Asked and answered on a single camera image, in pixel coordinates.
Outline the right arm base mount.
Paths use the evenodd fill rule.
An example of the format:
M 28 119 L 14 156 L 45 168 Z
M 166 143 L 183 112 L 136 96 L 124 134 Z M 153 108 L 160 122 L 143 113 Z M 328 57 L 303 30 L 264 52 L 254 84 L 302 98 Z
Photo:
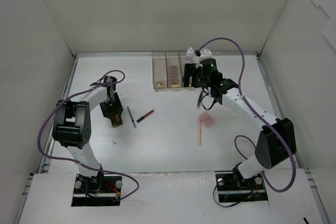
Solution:
M 243 202 L 268 201 L 261 174 L 242 182 L 238 182 L 233 173 L 217 173 L 215 178 L 213 196 L 215 202 L 224 207 L 233 207 Z

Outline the pink-brown eyeshadow palette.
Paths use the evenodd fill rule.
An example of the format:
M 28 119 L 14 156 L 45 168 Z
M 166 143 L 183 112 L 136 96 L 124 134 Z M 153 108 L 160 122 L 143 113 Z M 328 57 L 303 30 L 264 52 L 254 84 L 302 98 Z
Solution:
M 172 84 L 177 84 L 179 80 L 179 68 L 178 65 L 169 65 L 168 69 L 168 81 Z

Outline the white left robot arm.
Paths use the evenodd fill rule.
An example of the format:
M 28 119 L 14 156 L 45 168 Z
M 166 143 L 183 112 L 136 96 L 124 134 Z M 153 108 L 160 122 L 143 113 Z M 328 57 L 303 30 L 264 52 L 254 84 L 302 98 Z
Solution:
M 86 182 L 86 186 L 95 193 L 103 190 L 105 179 L 102 165 L 95 158 L 89 143 L 92 135 L 91 111 L 99 106 L 102 116 L 111 121 L 112 127 L 123 124 L 123 106 L 116 92 L 116 83 L 117 78 L 105 76 L 102 86 L 64 102 L 54 117 L 53 139 L 79 162 L 79 180 Z

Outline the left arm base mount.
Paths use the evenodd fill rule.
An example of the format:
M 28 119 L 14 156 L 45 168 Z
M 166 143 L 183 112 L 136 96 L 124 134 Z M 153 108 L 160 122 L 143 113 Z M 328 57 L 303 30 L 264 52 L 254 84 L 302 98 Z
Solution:
M 77 175 L 72 195 L 72 207 L 119 206 L 122 177 L 103 175 L 84 177 Z

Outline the brown eyeshadow palette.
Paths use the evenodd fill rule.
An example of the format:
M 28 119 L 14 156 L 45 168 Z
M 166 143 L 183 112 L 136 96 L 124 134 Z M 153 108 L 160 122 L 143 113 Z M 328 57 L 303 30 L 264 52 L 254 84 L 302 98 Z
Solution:
M 121 115 L 119 115 L 119 114 L 112 115 L 111 118 L 110 118 L 110 121 L 111 121 L 111 124 L 112 124 L 113 128 L 123 125 Z

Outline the pink square compact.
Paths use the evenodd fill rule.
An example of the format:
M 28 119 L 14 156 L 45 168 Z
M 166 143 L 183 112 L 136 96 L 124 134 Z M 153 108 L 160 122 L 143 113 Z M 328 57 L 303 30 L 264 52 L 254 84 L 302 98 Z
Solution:
M 202 113 L 198 118 L 206 127 L 211 127 L 215 124 L 215 119 L 208 112 Z

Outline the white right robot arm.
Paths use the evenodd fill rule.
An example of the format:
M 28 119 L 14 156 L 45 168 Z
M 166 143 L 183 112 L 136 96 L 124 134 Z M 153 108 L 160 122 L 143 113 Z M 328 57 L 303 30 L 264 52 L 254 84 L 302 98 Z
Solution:
M 296 177 L 294 154 L 296 141 L 293 123 L 279 119 L 259 107 L 243 94 L 240 85 L 224 78 L 217 69 L 214 58 L 205 58 L 200 63 L 187 60 L 184 65 L 184 86 L 200 87 L 205 94 L 235 112 L 248 126 L 258 133 L 254 154 L 233 169 L 232 181 L 238 188 L 245 188 L 251 178 L 266 169 L 272 169 L 289 159 L 292 177 Z

